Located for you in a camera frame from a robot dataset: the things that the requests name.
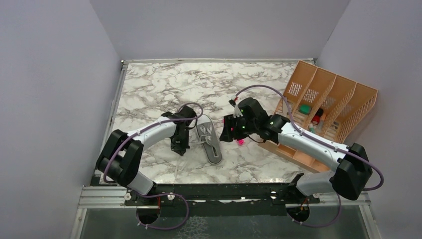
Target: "white marble tabletop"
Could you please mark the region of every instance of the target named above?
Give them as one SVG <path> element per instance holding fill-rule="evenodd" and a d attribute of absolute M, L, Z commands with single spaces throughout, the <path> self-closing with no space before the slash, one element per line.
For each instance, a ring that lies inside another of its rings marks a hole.
<path fill-rule="evenodd" d="M 240 89 L 265 84 L 283 91 L 296 62 L 268 63 L 131 63 L 113 124 L 124 132 L 175 112 L 184 103 L 197 102 L 213 120 L 217 136 L 222 118 L 232 114 L 229 99 Z M 272 114 L 279 97 L 268 89 L 254 88 L 239 95 L 256 98 Z M 191 148 L 184 156 L 170 150 L 165 139 L 146 150 L 139 170 L 157 183 L 258 183 L 288 182 L 306 170 L 264 149 L 250 139 L 239 146 L 220 142 L 223 160 L 208 163 L 196 133 L 190 132 Z"/>

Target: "pink object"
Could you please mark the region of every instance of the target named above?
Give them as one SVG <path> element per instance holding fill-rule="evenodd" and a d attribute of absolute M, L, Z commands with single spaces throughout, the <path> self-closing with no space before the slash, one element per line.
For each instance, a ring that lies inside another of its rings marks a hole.
<path fill-rule="evenodd" d="M 239 146 L 242 146 L 244 143 L 245 143 L 245 141 L 244 141 L 243 139 L 241 139 L 241 140 L 237 140 L 237 144 L 238 144 Z"/>

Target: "slipper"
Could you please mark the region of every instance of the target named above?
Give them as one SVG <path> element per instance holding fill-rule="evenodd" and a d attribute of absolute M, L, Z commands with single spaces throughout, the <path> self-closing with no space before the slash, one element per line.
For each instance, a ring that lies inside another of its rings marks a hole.
<path fill-rule="evenodd" d="M 198 138 L 205 149 L 208 161 L 211 164 L 220 163 L 222 160 L 221 150 L 211 118 L 207 115 L 202 115 L 198 119 L 196 128 Z"/>

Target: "screw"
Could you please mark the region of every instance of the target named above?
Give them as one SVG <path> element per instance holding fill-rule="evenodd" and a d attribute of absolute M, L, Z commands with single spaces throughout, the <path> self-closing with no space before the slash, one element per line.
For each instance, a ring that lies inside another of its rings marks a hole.
<path fill-rule="evenodd" d="M 126 201 L 129 201 L 130 199 L 132 199 L 132 195 L 131 195 L 130 193 L 126 193 L 126 194 L 124 195 L 124 199 L 125 199 Z"/>
<path fill-rule="evenodd" d="M 167 195 L 167 199 L 169 200 L 169 201 L 172 201 L 172 200 L 174 200 L 174 195 Z"/>

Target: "white wall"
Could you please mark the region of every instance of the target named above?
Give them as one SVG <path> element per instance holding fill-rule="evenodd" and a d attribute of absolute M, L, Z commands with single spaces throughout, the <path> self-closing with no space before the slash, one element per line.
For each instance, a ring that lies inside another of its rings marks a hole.
<path fill-rule="evenodd" d="M 0 3 L 0 238 L 67 238 L 120 72 L 88 0 Z"/>
<path fill-rule="evenodd" d="M 91 0 L 119 56 L 318 57 L 349 0 Z"/>
<path fill-rule="evenodd" d="M 420 0 L 351 0 L 317 61 L 379 89 L 358 142 L 385 175 L 385 185 L 370 193 L 385 239 L 422 235 L 421 44 Z"/>

